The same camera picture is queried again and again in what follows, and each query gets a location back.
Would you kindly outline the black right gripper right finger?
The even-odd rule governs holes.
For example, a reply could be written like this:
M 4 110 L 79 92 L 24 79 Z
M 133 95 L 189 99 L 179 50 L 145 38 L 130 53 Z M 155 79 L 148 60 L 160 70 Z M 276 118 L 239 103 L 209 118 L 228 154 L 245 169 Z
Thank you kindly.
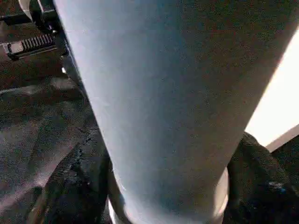
M 271 153 L 244 132 L 228 164 L 225 224 L 297 224 L 299 191 Z

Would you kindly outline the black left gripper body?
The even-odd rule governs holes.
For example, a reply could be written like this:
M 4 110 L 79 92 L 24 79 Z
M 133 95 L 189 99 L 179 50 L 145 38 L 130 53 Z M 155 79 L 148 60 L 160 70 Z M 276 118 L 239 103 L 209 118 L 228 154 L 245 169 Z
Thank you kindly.
M 20 0 L 19 5 L 22 13 L 2 15 L 0 20 L 9 26 L 33 23 L 42 34 L 2 43 L 5 54 L 11 60 L 19 60 L 56 49 L 59 50 L 60 55 L 70 53 L 54 1 Z

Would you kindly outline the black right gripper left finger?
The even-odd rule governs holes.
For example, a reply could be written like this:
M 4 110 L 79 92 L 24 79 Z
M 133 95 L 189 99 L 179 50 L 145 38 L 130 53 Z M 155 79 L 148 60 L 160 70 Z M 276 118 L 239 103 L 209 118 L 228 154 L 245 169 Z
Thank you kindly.
M 44 224 L 100 224 L 110 158 L 99 130 L 90 130 L 57 165 L 45 185 Z

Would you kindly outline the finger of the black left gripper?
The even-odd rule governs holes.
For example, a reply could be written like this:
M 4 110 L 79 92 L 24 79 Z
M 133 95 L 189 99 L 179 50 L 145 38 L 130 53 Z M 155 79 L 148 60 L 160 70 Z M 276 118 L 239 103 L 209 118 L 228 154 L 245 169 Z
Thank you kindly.
M 61 60 L 64 73 L 77 85 L 83 97 L 87 98 L 87 94 L 73 56 L 70 53 L 65 53 L 61 55 Z

